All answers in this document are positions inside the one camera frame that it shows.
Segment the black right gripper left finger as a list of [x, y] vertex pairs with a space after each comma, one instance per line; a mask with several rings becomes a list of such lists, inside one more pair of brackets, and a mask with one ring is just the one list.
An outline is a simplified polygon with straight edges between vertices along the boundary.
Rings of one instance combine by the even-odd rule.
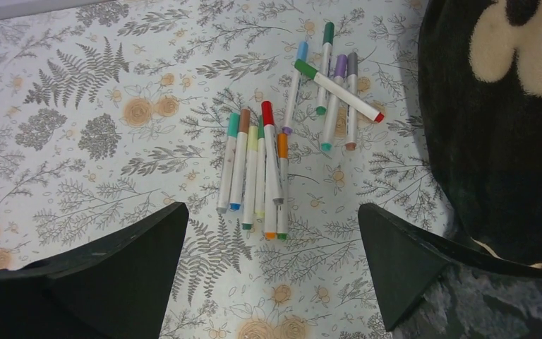
[[157, 338], [189, 211], [173, 203], [69, 251], [0, 270], [0, 338]]

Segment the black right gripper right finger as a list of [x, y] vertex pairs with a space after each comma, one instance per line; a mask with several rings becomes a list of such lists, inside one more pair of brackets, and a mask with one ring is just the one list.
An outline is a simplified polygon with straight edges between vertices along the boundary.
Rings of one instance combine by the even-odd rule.
[[367, 203], [361, 238], [388, 332], [542, 332], [542, 270], [474, 251]]

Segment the orange cap green-end marker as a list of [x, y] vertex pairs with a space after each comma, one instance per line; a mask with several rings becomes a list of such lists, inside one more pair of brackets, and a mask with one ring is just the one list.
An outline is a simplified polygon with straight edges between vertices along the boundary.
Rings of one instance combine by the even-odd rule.
[[279, 156], [279, 174], [282, 185], [283, 203], [277, 210], [277, 238], [286, 241], [289, 233], [289, 204], [288, 204], [288, 143], [287, 135], [280, 133], [277, 136], [277, 152]]

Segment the green cap red-end marker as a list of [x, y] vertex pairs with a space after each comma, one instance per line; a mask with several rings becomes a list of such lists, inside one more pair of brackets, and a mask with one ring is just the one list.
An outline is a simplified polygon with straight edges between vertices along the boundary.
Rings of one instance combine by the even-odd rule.
[[333, 93], [339, 99], [352, 106], [355, 110], [370, 120], [379, 123], [385, 118], [385, 115], [380, 110], [372, 107], [370, 104], [360, 99], [357, 95], [344, 88], [341, 88], [337, 83], [329, 79], [327, 76], [321, 74], [317, 69], [310, 66], [305, 61], [296, 60], [294, 68], [297, 69], [302, 75], [315, 82], [319, 87], [323, 87], [326, 89], [326, 91]]

